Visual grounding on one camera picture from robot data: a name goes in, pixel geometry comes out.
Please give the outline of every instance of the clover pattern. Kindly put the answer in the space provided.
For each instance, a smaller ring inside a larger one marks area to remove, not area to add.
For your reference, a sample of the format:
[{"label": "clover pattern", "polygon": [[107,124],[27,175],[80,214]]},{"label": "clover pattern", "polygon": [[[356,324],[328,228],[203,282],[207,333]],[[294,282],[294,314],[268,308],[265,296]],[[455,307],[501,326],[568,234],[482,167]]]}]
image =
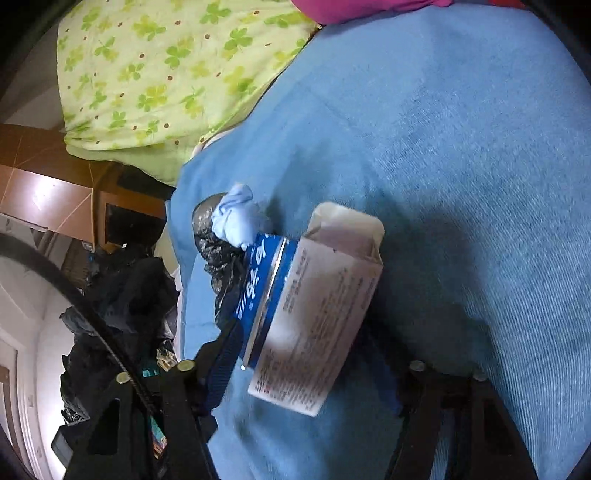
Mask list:
[{"label": "clover pattern", "polygon": [[166,104],[168,98],[165,95],[166,85],[148,87],[146,93],[138,97],[138,108],[149,112],[152,108]]},{"label": "clover pattern", "polygon": [[114,111],[113,120],[109,124],[109,130],[113,130],[115,128],[122,128],[125,126],[126,123],[127,120],[125,119],[125,112]]},{"label": "clover pattern", "polygon": [[119,52],[111,48],[115,43],[115,37],[110,37],[105,43],[101,41],[99,41],[99,43],[100,47],[95,50],[95,57],[102,55],[110,62],[115,61],[115,59],[119,56]]},{"label": "clover pattern", "polygon": [[222,8],[220,9],[220,2],[213,2],[209,4],[206,8],[206,13],[204,16],[201,17],[199,23],[206,24],[211,23],[212,25],[216,25],[220,18],[225,18],[230,16],[232,10],[229,8]]},{"label": "clover pattern", "polygon": [[149,15],[142,15],[139,22],[134,23],[133,29],[139,38],[146,37],[151,41],[157,34],[166,32],[166,27],[158,25]]},{"label": "clover pattern", "polygon": [[172,70],[177,69],[178,66],[181,65],[181,59],[186,58],[191,54],[193,43],[193,37],[181,38],[176,45],[166,49],[168,57],[164,60],[164,63]]}]

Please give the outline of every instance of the black cable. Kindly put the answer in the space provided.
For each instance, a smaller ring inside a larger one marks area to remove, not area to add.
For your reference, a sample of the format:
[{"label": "black cable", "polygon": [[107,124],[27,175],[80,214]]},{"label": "black cable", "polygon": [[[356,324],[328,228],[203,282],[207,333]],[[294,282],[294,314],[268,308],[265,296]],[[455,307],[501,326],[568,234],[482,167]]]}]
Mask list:
[{"label": "black cable", "polygon": [[156,408],[152,395],[146,388],[142,377],[137,374],[133,363],[119,346],[105,321],[99,317],[90,302],[84,298],[53,263],[31,246],[5,233],[0,233],[0,257],[6,257],[20,263],[53,285],[72,304],[78,314],[90,324],[98,338],[105,344],[107,350],[117,360],[121,368],[128,373],[131,384],[134,386],[146,411],[152,416],[156,416],[160,412]]}]

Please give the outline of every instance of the screw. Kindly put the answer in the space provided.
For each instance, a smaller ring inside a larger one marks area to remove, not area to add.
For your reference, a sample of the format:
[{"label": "screw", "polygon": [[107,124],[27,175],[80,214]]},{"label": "screw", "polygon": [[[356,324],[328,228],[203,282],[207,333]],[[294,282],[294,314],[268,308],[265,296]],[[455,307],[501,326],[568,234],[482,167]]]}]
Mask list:
[{"label": "screw", "polygon": [[423,372],[425,370],[425,363],[420,360],[413,360],[410,362],[409,368],[415,372]]},{"label": "screw", "polygon": [[127,372],[121,372],[115,377],[115,379],[117,380],[118,384],[123,385],[124,383],[127,383],[130,380],[130,377]]},{"label": "screw", "polygon": [[183,360],[177,364],[177,368],[181,372],[189,372],[195,367],[195,362],[193,360]]},{"label": "screw", "polygon": [[474,380],[476,380],[477,382],[485,382],[486,380],[488,380],[488,377],[486,376],[486,373],[484,373],[482,370],[476,370],[472,374],[472,378]]}]

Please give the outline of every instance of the bed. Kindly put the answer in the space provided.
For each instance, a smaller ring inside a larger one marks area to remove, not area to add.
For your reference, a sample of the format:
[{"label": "bed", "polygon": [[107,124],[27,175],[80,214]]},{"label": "bed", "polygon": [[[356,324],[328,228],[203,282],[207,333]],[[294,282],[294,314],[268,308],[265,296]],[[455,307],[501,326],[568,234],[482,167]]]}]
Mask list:
[{"label": "bed", "polygon": [[[542,480],[591,440],[591,87],[533,14],[428,7],[330,27],[231,134],[183,167],[169,207],[184,354],[217,335],[194,206],[250,185],[298,237],[331,200],[384,223],[382,320],[447,372],[475,363]],[[250,397],[237,365],[210,441],[222,478],[379,479],[400,421],[353,351],[319,416]],[[433,478],[442,478],[447,443]]]}]

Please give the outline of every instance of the pillow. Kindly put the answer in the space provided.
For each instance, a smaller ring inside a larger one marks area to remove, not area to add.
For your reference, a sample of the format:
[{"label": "pillow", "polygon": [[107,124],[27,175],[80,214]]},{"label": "pillow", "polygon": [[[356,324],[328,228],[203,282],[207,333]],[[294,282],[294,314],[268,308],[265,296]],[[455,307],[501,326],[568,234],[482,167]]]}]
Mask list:
[{"label": "pillow", "polygon": [[59,28],[65,142],[194,147],[246,118],[316,28],[287,1],[84,0]]}]

